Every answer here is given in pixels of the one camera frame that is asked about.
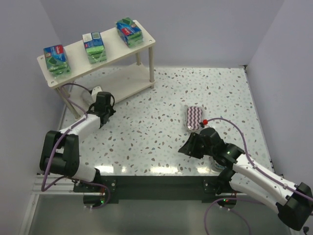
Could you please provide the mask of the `silver mesh scourer pack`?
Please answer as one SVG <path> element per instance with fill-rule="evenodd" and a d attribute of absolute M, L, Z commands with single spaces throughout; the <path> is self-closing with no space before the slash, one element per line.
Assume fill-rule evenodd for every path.
<path fill-rule="evenodd" d="M 86 105 L 91 105 L 94 103 L 94 99 L 92 96 L 92 90 L 84 90 L 81 93 L 81 99 L 86 103 Z"/>

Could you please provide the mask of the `large blue Vileda sponge pack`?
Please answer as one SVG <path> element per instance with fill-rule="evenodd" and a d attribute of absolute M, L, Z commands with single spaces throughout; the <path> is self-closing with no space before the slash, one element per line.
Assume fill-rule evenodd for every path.
<path fill-rule="evenodd" d="M 44 48 L 44 57 L 46 68 L 54 78 L 59 78 L 71 73 L 67 54 L 62 45 Z"/>

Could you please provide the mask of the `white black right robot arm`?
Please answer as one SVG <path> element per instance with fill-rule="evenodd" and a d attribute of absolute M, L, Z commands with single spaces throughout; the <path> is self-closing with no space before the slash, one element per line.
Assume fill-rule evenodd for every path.
<path fill-rule="evenodd" d="M 300 231 L 313 212 L 313 193 L 305 184 L 295 184 L 249 158 L 238 146 L 226 143 L 214 128 L 192 133 L 179 153 L 201 159 L 212 157 L 224 170 L 218 175 L 221 185 L 228 183 L 275 211 L 279 219 Z"/>

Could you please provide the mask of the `Vileda pack with red logo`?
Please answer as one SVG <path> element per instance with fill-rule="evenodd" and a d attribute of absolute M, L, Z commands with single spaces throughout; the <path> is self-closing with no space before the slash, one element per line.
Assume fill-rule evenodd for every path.
<path fill-rule="evenodd" d="M 127 47 L 132 48 L 143 43 L 142 30 L 129 17 L 122 18 L 115 23 L 119 37 Z"/>

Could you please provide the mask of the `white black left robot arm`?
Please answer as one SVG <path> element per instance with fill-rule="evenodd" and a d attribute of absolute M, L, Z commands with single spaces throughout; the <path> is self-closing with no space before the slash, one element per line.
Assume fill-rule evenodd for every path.
<path fill-rule="evenodd" d="M 100 171 L 80 163 L 79 143 L 109 121 L 115 113 L 114 104 L 111 93 L 98 92 L 95 102 L 80 120 L 65 129 L 47 132 L 40 159 L 40 170 L 44 172 L 43 190 L 49 173 L 100 183 Z"/>

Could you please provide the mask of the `Vileda pack with barcode label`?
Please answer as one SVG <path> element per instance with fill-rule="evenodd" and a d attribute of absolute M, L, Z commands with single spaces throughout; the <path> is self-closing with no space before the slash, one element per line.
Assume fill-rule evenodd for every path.
<path fill-rule="evenodd" d="M 107 60 L 106 49 L 100 32 L 92 32 L 82 35 L 84 48 L 91 64 Z"/>

